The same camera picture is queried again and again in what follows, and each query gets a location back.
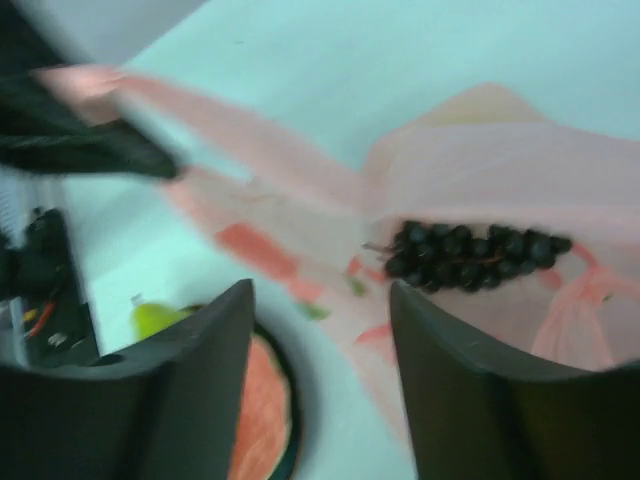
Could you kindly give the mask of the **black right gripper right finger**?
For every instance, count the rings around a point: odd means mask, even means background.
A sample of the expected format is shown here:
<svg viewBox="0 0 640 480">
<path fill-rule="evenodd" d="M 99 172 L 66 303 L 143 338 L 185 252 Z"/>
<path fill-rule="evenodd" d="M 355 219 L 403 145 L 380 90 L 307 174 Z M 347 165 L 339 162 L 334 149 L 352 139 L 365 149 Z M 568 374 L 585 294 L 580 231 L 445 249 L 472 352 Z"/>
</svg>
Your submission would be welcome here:
<svg viewBox="0 0 640 480">
<path fill-rule="evenodd" d="M 502 343 L 409 286 L 390 317 L 422 479 L 639 475 L 639 366 L 588 372 Z"/>
</svg>

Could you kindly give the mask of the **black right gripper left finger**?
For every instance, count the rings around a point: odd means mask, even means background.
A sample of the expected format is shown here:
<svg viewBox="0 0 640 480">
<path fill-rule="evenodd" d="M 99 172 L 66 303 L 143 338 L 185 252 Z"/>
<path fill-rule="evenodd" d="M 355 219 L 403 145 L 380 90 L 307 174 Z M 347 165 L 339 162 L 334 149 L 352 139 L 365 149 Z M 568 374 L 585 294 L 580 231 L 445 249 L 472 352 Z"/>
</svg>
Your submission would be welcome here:
<svg viewBox="0 0 640 480">
<path fill-rule="evenodd" d="M 96 365 L 3 365 L 2 477 L 225 478 L 254 319 L 242 280 Z"/>
</svg>

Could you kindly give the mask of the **green fake pear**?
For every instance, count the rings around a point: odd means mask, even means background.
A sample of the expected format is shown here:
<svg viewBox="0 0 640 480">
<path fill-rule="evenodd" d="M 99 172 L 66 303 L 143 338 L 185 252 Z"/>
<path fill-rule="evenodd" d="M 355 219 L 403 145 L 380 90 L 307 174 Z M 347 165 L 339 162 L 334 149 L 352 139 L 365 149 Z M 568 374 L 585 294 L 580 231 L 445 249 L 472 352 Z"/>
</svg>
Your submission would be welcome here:
<svg viewBox="0 0 640 480">
<path fill-rule="evenodd" d="M 193 308 L 177 308 L 162 302 L 145 301 L 140 295 L 132 298 L 130 321 L 134 340 L 141 342 L 187 318 Z"/>
</svg>

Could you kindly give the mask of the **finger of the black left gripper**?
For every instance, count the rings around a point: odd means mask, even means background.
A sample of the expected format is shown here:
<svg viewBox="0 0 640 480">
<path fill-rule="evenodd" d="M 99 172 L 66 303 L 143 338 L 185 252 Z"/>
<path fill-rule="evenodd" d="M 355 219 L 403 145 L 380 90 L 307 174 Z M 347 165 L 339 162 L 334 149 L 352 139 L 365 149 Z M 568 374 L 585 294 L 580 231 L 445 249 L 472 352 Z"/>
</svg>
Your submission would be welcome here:
<svg viewBox="0 0 640 480">
<path fill-rule="evenodd" d="M 180 164 L 112 95 L 120 74 L 59 67 L 1 77 L 1 164 L 38 175 L 174 179 Z"/>
</svg>

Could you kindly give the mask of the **black fake grapes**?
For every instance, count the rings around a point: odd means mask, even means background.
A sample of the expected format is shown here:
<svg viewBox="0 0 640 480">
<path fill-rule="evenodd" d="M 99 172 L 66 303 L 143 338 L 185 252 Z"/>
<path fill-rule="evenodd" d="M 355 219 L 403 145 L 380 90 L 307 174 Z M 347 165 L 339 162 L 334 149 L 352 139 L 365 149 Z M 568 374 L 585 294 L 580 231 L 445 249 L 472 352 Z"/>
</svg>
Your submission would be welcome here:
<svg viewBox="0 0 640 480">
<path fill-rule="evenodd" d="M 443 289 L 467 293 L 549 270 L 573 248 L 571 238 L 535 229 L 491 224 L 482 234 L 467 225 L 406 220 L 386 245 L 367 243 L 380 254 L 384 275 L 428 294 Z"/>
</svg>

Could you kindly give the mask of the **pink plastic bag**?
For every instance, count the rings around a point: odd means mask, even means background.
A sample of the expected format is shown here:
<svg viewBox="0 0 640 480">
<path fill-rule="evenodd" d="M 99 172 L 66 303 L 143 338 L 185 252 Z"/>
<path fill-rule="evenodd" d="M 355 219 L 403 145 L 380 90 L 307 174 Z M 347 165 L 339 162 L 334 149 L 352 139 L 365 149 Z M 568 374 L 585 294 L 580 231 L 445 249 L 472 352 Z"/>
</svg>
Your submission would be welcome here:
<svg viewBox="0 0 640 480">
<path fill-rule="evenodd" d="M 166 195 L 212 248 L 285 287 L 348 355 L 391 428 L 408 425 L 389 284 L 366 243 L 408 219 L 538 227 L 573 239 L 554 267 L 437 304 L 536 356 L 591 371 L 639 355 L 639 145 L 555 124 L 483 84 L 382 137 L 358 170 L 227 103 L 99 66 L 44 70 L 82 117 L 111 126 L 117 95 L 192 128 L 249 175 L 193 167 Z"/>
</svg>

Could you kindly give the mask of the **fake watermelon slice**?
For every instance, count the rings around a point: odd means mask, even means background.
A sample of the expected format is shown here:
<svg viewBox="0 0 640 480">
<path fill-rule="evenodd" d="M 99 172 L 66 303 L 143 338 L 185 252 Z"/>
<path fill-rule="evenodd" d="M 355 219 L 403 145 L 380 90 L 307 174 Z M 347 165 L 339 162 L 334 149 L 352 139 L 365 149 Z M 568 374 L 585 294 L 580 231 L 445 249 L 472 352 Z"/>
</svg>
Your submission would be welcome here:
<svg viewBox="0 0 640 480">
<path fill-rule="evenodd" d="M 275 472 L 291 436 L 291 389 L 275 350 L 251 337 L 231 456 L 230 480 L 263 480 Z"/>
</svg>

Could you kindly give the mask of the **dark teal ceramic plate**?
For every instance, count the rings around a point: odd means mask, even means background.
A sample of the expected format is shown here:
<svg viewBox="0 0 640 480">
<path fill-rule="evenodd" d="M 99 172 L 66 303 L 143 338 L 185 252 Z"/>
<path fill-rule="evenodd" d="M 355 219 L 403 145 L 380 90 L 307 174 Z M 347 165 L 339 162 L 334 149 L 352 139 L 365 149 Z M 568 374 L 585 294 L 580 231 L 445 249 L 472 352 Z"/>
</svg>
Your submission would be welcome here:
<svg viewBox="0 0 640 480">
<path fill-rule="evenodd" d="M 275 472 L 268 479 L 291 479 L 294 477 L 295 469 L 300 456 L 304 421 L 301 412 L 301 401 L 297 379 L 291 362 L 276 338 L 263 326 L 257 322 L 251 337 L 256 334 L 264 338 L 276 352 L 276 357 L 283 368 L 286 379 L 289 381 L 291 389 L 290 413 L 291 413 L 291 436 L 284 456 L 276 467 Z"/>
</svg>

